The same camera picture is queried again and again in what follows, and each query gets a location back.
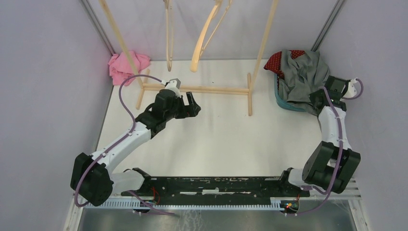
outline blue basket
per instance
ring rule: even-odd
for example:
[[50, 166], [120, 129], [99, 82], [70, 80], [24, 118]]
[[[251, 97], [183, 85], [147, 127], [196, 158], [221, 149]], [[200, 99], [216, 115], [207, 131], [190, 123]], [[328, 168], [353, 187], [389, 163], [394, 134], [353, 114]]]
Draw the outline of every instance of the blue basket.
[[276, 103], [279, 105], [279, 107], [283, 109], [290, 110], [290, 111], [296, 111], [296, 112], [306, 112], [303, 108], [294, 107], [286, 103], [283, 99], [280, 98], [279, 91], [278, 91], [278, 76], [276, 74], [275, 74], [275, 98], [276, 98]]

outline pink towel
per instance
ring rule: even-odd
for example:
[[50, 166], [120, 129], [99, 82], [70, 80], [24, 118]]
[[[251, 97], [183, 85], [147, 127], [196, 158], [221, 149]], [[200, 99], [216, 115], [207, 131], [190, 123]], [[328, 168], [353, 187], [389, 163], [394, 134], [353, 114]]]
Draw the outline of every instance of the pink towel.
[[[129, 53], [139, 73], [150, 65], [150, 58], [147, 55], [136, 54], [134, 51], [129, 51]], [[112, 77], [114, 85], [121, 85], [125, 79], [133, 75], [132, 68], [123, 52], [120, 55], [114, 54], [108, 64], [109, 75]], [[129, 80], [125, 83], [125, 86], [128, 86], [134, 80]]]

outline wooden hanger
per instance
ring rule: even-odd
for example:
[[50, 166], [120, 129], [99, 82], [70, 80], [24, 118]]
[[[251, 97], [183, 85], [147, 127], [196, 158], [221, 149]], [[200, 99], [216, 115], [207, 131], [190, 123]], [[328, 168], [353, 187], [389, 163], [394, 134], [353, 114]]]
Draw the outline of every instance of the wooden hanger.
[[[166, 60], [167, 70], [171, 71], [173, 63], [173, 47], [174, 47], [174, 25], [173, 25], [173, 5], [171, 0], [163, 0], [166, 8]], [[171, 26], [171, 41], [169, 40], [169, 27]]]
[[212, 9], [210, 15], [208, 16], [207, 21], [205, 22], [204, 27], [203, 27], [203, 29], [202, 29], [202, 31], [201, 31], [201, 34], [200, 34], [200, 36], [198, 37], [197, 44], [195, 45], [194, 53], [193, 53], [192, 59], [191, 59], [191, 66], [190, 66], [190, 70], [191, 70], [192, 72], [196, 72], [196, 71], [197, 71], [198, 61], [200, 60], [201, 55], [203, 54], [203, 52], [204, 52], [205, 49], [207, 48], [208, 43], [211, 41], [211, 39], [212, 39], [212, 37], [213, 37], [215, 31], [218, 29], [218, 26], [220, 25], [220, 23], [221, 23], [222, 20], [224, 19], [224, 16], [225, 16], [225, 14], [227, 13], [227, 11], [228, 11], [228, 9], [230, 8], [231, 3], [232, 3], [232, 0], [229, 0], [228, 6], [225, 8], [225, 11], [224, 11], [224, 13], [222, 14], [222, 16], [221, 16], [221, 18], [220, 18], [220, 20], [219, 20], [217, 26], [214, 28], [214, 30], [213, 30], [213, 32], [211, 33], [210, 37], [208, 38], [207, 42], [206, 42], [205, 45], [203, 46], [204, 37], [205, 37], [205, 35], [206, 35], [206, 33], [207, 33], [208, 26], [210, 25], [211, 20], [213, 20], [214, 17], [216, 16], [216, 14], [218, 13], [218, 11], [219, 11], [219, 9], [220, 9], [220, 7], [221, 7], [221, 5], [222, 5], [222, 1], [223, 1], [223, 0], [215, 0], [215, 1], [216, 1], [216, 4], [215, 4], [215, 6], [213, 7], [213, 9]]

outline red cloth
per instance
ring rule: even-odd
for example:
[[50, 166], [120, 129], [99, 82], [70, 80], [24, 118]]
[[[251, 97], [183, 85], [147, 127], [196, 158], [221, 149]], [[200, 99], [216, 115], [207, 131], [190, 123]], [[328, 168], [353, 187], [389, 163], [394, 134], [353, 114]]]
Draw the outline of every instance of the red cloth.
[[[296, 59], [297, 57], [305, 54], [305, 51], [301, 50], [290, 50], [291, 51], [291, 58]], [[279, 78], [285, 79], [285, 74], [281, 71], [281, 59], [282, 59], [282, 52], [278, 52], [273, 54], [267, 64], [265, 64], [264, 69], [272, 71], [278, 75]]]

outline gray cloth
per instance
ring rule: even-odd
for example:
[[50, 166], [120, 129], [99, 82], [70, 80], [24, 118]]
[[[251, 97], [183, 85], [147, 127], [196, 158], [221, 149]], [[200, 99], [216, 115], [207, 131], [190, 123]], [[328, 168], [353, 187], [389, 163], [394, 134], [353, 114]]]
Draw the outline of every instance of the gray cloth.
[[324, 86], [330, 74], [320, 53], [305, 51], [305, 54], [292, 59], [290, 51], [282, 50], [280, 66], [285, 79], [279, 79], [279, 96], [288, 104], [317, 115], [311, 106], [309, 94]]

